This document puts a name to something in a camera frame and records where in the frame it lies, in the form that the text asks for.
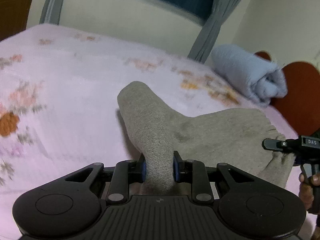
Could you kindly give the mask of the person's right hand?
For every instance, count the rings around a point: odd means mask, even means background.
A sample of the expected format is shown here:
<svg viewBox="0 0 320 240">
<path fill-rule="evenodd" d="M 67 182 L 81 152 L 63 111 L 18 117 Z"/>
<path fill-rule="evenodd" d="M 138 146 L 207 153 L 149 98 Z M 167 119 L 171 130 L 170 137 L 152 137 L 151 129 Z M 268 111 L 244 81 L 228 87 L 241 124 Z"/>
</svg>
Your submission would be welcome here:
<svg viewBox="0 0 320 240">
<path fill-rule="evenodd" d="M 313 188 L 305 183 L 304 175 L 301 173 L 299 175 L 300 187 L 299 187 L 299 198 L 304 204 L 306 210 L 309 210 L 313 204 L 314 195 L 313 195 Z M 314 186 L 319 186 L 319 173 L 313 175 L 309 181 Z"/>
</svg>

